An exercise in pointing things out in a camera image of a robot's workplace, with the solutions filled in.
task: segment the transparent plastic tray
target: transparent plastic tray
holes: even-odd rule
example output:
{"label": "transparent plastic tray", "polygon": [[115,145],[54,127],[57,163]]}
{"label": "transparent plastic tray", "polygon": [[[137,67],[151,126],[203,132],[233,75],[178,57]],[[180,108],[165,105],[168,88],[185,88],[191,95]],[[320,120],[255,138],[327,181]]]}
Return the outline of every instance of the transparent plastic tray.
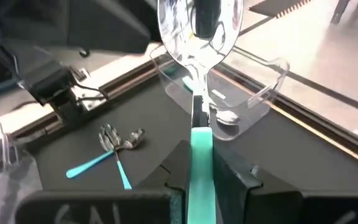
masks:
{"label": "transparent plastic tray", "polygon": [[42,185],[34,158],[9,145],[0,124],[0,224],[14,223],[19,202],[37,190]]}
{"label": "transparent plastic tray", "polygon": [[[208,73],[208,93],[215,104],[213,107],[219,111],[232,111],[240,118],[237,125],[228,126],[218,122],[216,110],[211,110],[210,123],[213,133],[215,137],[224,141],[235,139],[269,112],[268,102],[274,100],[289,70],[289,64],[280,58],[268,62],[253,55],[239,55],[242,57],[241,60],[252,60],[259,67],[268,70],[268,75],[273,77],[273,81],[254,94],[215,69]],[[166,94],[191,114],[192,93],[183,82],[184,77],[191,77],[189,71],[174,61],[166,53],[163,45],[154,49],[150,57],[159,71],[158,75]]]}

